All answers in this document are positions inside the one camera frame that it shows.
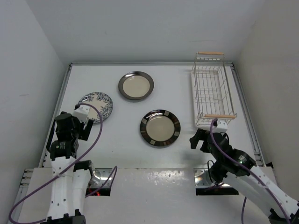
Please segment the dark rim cream plate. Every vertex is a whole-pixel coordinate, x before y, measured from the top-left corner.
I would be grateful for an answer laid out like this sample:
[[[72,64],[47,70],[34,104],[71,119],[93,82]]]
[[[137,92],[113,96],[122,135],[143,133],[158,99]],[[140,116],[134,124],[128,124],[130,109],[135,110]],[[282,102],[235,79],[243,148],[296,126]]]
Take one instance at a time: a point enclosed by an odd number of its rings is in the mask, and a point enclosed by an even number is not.
[[[145,72],[132,71],[119,80],[118,89],[129,100],[143,100],[152,93],[154,80]]]

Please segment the black patterned rim plate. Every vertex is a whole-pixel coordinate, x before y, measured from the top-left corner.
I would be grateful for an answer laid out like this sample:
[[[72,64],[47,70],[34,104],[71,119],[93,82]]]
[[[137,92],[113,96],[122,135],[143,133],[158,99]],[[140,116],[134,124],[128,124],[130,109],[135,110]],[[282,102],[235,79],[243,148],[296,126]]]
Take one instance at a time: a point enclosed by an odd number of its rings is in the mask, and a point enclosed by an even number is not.
[[[142,138],[154,147],[171,145],[178,139],[180,132],[179,119],[168,110],[152,110],[140,122]]]

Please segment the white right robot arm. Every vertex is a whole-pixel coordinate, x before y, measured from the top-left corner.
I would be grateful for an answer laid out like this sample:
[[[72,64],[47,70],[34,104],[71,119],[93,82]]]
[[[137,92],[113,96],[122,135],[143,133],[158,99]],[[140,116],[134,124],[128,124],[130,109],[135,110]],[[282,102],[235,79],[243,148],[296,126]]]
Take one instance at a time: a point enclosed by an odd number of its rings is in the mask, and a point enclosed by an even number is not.
[[[254,203],[272,224],[297,224],[299,202],[288,196],[257,166],[246,152],[233,148],[226,133],[198,129],[189,139],[191,149],[202,141],[200,150],[210,153],[215,161],[207,167],[206,191],[224,184],[237,190],[245,200]]]

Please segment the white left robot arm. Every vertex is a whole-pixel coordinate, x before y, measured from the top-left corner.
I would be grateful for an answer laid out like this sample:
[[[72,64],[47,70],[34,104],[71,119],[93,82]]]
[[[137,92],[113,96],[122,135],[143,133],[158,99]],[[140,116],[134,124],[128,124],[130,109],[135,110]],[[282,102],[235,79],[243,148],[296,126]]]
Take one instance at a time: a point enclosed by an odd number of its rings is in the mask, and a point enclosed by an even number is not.
[[[84,224],[86,189],[93,177],[92,162],[78,161],[78,141],[87,141],[93,121],[87,121],[90,107],[77,105],[73,113],[55,117],[46,149],[54,181],[51,188],[47,224]]]

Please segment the blue floral plate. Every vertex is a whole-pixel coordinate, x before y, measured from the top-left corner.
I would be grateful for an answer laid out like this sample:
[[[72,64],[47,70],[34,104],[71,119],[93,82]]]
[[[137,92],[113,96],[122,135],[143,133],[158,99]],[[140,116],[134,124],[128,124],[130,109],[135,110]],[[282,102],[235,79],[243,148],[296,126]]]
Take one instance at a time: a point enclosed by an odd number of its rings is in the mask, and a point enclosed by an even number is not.
[[[78,103],[87,103],[93,105],[100,112],[102,121],[105,121],[111,115],[113,110],[112,99],[107,94],[102,92],[88,93],[83,96]],[[87,118],[85,119],[85,123],[87,123],[88,120],[93,120],[94,124],[100,123],[100,117],[93,108],[90,108]]]

